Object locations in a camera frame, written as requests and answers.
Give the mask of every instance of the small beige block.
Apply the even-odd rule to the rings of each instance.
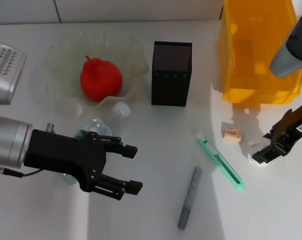
[[[240,142],[242,140],[242,132],[238,129],[227,127],[224,131],[223,138]]]

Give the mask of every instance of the white table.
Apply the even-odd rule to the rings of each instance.
[[[236,107],[222,101],[217,39],[220,21],[88,23],[119,28],[145,46],[152,65],[154,41],[192,42],[192,79],[186,107],[150,104],[151,72],[127,101],[131,116],[122,129],[125,144],[137,146],[134,159],[107,156],[104,173],[143,182],[137,196],[121,201],[66,185],[43,171],[16,179],[0,175],[0,240],[302,240],[302,140],[291,153],[266,168],[244,156],[247,141],[267,133],[289,109],[302,104]],[[0,115],[33,123],[48,122],[58,134],[73,136],[90,119],[68,119],[43,109],[36,74],[49,47],[87,24],[0,25],[0,41],[27,54],[12,104]],[[229,123],[245,140],[225,141]],[[237,190],[195,140],[203,131],[245,183]],[[184,231],[177,223],[195,165],[203,167],[194,206]],[[32,169],[23,167],[22,171]]]

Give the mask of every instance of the yellow plastic bin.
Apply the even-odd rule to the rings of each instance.
[[[287,104],[300,94],[302,69],[285,78],[269,70],[296,21],[291,0],[223,0],[218,43],[223,100]]]

